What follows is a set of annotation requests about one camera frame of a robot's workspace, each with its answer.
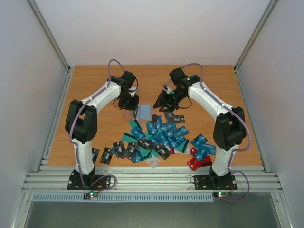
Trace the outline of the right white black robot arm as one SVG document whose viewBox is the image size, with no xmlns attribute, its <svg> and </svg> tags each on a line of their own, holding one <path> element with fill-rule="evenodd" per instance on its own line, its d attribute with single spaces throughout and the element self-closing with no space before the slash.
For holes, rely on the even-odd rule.
<svg viewBox="0 0 304 228">
<path fill-rule="evenodd" d="M 189 97 L 211 115 L 215 121 L 213 140 L 216 157 L 209 170 L 207 187 L 221 190 L 232 176 L 229 169 L 234 152 L 247 135 L 244 110 L 223 102 L 199 76 L 187 76 L 181 67 L 172 70 L 169 76 L 176 88 L 170 91 L 164 86 L 153 107 L 160 112 L 173 112 L 179 109 L 181 100 Z"/>
</svg>

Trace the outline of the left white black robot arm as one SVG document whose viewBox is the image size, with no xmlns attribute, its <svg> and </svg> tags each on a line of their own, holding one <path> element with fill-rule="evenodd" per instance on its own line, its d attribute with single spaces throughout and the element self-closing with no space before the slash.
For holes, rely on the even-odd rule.
<svg viewBox="0 0 304 228">
<path fill-rule="evenodd" d="M 92 140 L 97 133 L 97 116 L 111 101 L 118 99 L 118 107 L 134 111 L 139 103 L 139 96 L 132 95 L 131 89 L 136 76 L 124 71 L 121 77 L 110 76 L 105 84 L 91 96 L 69 105 L 65 130 L 75 150 L 76 165 L 71 183 L 91 189 L 96 183 L 95 165 L 92 161 Z"/>
</svg>

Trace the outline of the black vip membership card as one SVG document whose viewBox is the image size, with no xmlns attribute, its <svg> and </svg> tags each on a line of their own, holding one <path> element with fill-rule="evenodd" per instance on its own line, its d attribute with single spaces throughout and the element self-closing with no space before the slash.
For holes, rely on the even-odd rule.
<svg viewBox="0 0 304 228">
<path fill-rule="evenodd" d="M 168 159 L 171 155 L 171 151 L 168 150 L 165 146 L 163 146 L 161 143 L 155 146 L 155 151 L 159 156 L 161 156 L 164 160 Z"/>
</svg>

